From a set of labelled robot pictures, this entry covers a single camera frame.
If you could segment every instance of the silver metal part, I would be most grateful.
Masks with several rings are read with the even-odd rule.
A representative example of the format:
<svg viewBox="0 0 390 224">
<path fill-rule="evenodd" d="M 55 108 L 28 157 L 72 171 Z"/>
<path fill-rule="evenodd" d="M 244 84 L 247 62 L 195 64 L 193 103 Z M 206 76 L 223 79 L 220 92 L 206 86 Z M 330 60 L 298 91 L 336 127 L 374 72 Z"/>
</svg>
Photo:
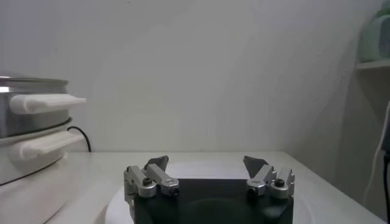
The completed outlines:
<svg viewBox="0 0 390 224">
<path fill-rule="evenodd" d="M 179 180 L 170 177 L 156 164 L 147 165 L 145 174 L 160 185 L 162 194 L 176 196 L 179 193 Z"/>
<path fill-rule="evenodd" d="M 129 166 L 125 170 L 124 182 L 125 199 L 127 202 L 132 200 L 135 194 L 143 198 L 150 198 L 156 194 L 156 183 L 145 176 L 138 166 Z"/>
<path fill-rule="evenodd" d="M 271 183 L 271 196 L 286 199 L 294 195 L 295 175 L 289 168 L 282 168 L 277 179 Z"/>
<path fill-rule="evenodd" d="M 25 135 L 54 128 L 69 120 L 68 110 L 42 114 L 15 114 L 10 99 L 18 94 L 65 94 L 65 80 L 36 79 L 0 71 L 0 138 Z"/>
<path fill-rule="evenodd" d="M 253 178 L 246 181 L 248 191 L 252 191 L 258 196 L 264 195 L 266 186 L 272 183 L 275 178 L 274 167 L 264 165 Z"/>
</svg>

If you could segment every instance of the white wall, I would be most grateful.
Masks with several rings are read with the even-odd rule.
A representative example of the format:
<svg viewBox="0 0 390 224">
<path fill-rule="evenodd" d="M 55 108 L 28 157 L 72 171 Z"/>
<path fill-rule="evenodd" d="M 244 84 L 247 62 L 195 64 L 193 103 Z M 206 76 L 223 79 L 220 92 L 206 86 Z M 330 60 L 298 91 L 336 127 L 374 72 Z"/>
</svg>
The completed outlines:
<svg viewBox="0 0 390 224">
<path fill-rule="evenodd" d="M 284 150 L 332 181 L 380 0 L 6 0 L 0 66 L 70 80 L 95 150 Z"/>
</svg>

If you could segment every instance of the white cable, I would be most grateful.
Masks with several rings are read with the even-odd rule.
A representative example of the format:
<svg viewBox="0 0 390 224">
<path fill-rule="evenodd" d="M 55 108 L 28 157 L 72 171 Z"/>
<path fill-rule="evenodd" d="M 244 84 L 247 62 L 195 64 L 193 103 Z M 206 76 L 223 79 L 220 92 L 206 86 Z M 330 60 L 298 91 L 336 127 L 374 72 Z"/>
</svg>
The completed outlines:
<svg viewBox="0 0 390 224">
<path fill-rule="evenodd" d="M 379 140 L 377 149 L 375 150 L 374 158 L 372 160 L 370 179 L 368 181 L 366 190 L 364 191 L 364 195 L 363 195 L 363 202 L 362 202 L 363 206 L 366 205 L 367 196 L 368 196 L 368 193 L 370 191 L 370 188 L 371 188 L 371 185 L 372 185 L 372 181 L 374 180 L 374 174 L 375 174 L 375 168 L 377 166 L 378 154 L 379 154 L 379 152 L 380 152 L 380 150 L 382 148 L 383 139 L 385 138 L 385 133 L 386 133 L 386 127 L 388 126 L 389 110 L 390 110 L 390 102 L 388 103 L 388 107 L 386 109 L 385 122 L 383 123 L 382 134 L 380 136 L 380 140 Z"/>
</svg>

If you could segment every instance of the white plastic handle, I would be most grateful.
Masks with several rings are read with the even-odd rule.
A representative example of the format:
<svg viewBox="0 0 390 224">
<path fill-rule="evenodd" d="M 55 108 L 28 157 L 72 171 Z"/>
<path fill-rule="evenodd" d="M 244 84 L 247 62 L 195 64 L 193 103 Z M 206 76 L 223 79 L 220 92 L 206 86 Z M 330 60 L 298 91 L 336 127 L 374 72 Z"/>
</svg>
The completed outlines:
<svg viewBox="0 0 390 224">
<path fill-rule="evenodd" d="M 14 161 L 26 161 L 60 150 L 81 140 L 83 140 L 82 135 L 60 131 L 44 137 L 18 142 L 9 148 L 9 156 Z"/>
<path fill-rule="evenodd" d="M 11 98 L 10 107 L 16 114 L 38 114 L 66 110 L 73 105 L 85 103 L 85 98 L 69 94 L 30 94 Z"/>
</svg>

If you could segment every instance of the screw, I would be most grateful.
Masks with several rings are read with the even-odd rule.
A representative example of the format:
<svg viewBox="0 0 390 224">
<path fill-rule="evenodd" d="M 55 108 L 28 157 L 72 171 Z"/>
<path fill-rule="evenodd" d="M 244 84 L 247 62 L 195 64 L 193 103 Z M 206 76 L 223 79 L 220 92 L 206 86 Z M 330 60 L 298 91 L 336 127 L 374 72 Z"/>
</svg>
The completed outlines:
<svg viewBox="0 0 390 224">
<path fill-rule="evenodd" d="M 282 179 L 276 179 L 275 180 L 275 186 L 276 187 L 283 187 L 285 185 L 285 181 Z"/>
<path fill-rule="evenodd" d="M 150 184 L 152 184 L 152 179 L 150 179 L 149 177 L 144 178 L 144 179 L 142 180 L 142 185 L 143 185 L 143 186 L 148 186 L 148 185 L 150 185 Z"/>
</svg>

